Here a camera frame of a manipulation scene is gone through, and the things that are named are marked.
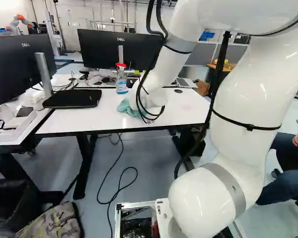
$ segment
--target black strap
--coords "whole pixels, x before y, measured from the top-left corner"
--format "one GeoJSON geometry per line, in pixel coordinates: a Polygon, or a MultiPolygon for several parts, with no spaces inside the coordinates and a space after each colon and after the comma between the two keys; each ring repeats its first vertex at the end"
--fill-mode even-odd
{"type": "Polygon", "coordinates": [[[174,51],[176,53],[179,53],[179,54],[187,55],[187,54],[192,53],[192,51],[190,51],[190,52],[177,51],[176,49],[171,48],[170,46],[167,46],[166,44],[164,44],[164,46],[166,46],[169,50],[172,50],[172,51],[174,51]]]}
{"type": "Polygon", "coordinates": [[[238,121],[235,121],[235,120],[232,120],[232,119],[229,119],[229,118],[226,118],[220,114],[218,114],[214,109],[212,109],[212,112],[217,115],[219,118],[223,119],[223,120],[226,120],[230,123],[233,123],[235,125],[239,125],[239,126],[242,126],[244,128],[246,128],[248,131],[253,131],[253,130],[277,130],[279,129],[282,125],[280,126],[277,126],[277,127],[261,127],[261,126],[255,126],[253,124],[245,124],[245,123],[241,123],[241,122],[238,122],[238,121]]]}

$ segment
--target computer monitor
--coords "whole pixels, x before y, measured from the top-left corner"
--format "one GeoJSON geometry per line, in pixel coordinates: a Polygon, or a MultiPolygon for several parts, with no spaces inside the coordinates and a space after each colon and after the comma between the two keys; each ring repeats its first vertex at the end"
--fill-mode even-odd
{"type": "Polygon", "coordinates": [[[56,73],[47,34],[0,37],[0,105],[41,82],[34,53],[45,54],[50,77],[56,73]]]}
{"type": "Polygon", "coordinates": [[[127,68],[147,70],[162,47],[160,35],[85,29],[77,32],[84,66],[89,68],[115,68],[118,46],[122,45],[127,68]]]}

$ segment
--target cardboard box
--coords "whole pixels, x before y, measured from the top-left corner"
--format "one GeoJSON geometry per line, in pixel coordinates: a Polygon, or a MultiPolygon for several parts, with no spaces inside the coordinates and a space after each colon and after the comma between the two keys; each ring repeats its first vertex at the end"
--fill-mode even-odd
{"type": "Polygon", "coordinates": [[[195,91],[200,94],[201,96],[205,97],[209,94],[210,84],[204,81],[199,80],[199,82],[196,83],[198,88],[195,89],[195,91]]]}

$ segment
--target spray bottle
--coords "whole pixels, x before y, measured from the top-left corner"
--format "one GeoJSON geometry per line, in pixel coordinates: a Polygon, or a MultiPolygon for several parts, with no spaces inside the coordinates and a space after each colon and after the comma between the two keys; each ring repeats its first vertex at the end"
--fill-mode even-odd
{"type": "Polygon", "coordinates": [[[117,94],[128,93],[127,81],[124,77],[125,68],[127,67],[124,63],[116,63],[119,68],[118,78],[116,80],[116,92],[117,94]]]}

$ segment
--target person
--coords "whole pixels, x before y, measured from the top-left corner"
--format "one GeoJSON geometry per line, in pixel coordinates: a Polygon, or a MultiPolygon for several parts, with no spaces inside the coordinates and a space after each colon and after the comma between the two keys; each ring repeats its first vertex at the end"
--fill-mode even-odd
{"type": "Polygon", "coordinates": [[[284,172],[263,188],[258,205],[298,199],[298,135],[278,132],[271,149],[284,172]]]}

